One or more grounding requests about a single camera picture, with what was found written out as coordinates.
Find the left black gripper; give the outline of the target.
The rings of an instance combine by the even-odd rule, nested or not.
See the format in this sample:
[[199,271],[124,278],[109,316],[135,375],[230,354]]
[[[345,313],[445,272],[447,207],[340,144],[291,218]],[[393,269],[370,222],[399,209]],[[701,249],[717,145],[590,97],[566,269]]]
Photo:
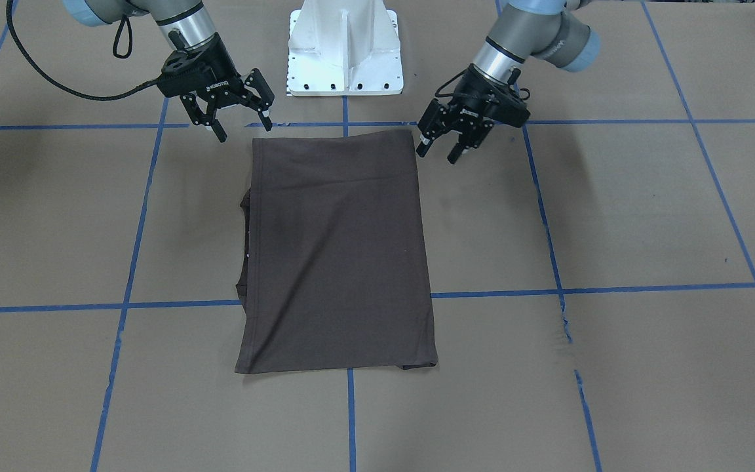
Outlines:
[[519,69],[513,68],[505,83],[498,83],[470,65],[444,83],[417,121],[417,156],[424,158],[437,138],[456,132],[458,143],[447,157],[449,164],[455,165],[469,149],[480,147],[496,123],[524,126],[530,111],[519,92],[526,92],[527,97],[530,92],[515,88],[519,75]]

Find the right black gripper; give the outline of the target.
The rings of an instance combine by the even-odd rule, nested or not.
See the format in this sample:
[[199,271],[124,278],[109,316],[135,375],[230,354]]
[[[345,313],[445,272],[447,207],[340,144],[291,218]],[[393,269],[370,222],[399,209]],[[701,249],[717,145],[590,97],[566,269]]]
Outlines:
[[227,141],[227,132],[216,119],[219,109],[240,105],[254,110],[262,125],[272,125],[275,93],[260,69],[242,77],[219,33],[197,48],[172,52],[157,87],[166,98],[179,96],[193,125],[211,128],[219,143]]

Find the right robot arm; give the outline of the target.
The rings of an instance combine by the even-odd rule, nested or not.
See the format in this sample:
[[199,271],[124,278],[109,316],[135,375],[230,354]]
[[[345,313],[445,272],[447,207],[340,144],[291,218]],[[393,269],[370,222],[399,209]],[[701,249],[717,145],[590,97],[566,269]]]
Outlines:
[[193,125],[209,128],[220,142],[227,134],[216,118],[219,109],[254,110],[264,129],[273,128],[269,108],[275,93],[257,68],[243,77],[201,1],[65,1],[72,17],[95,27],[150,16],[172,52],[153,80],[165,98],[179,98]]

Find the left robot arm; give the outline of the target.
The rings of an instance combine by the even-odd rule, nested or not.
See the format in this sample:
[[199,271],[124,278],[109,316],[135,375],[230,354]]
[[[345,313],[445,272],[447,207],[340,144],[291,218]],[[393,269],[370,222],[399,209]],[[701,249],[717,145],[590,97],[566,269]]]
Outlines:
[[419,157],[449,132],[457,142],[447,157],[455,163],[477,149],[495,125],[522,128],[530,118],[518,79],[526,60],[536,58],[568,72],[584,71],[600,52],[600,37],[574,12],[584,1],[509,1],[471,63],[440,87],[417,121]]

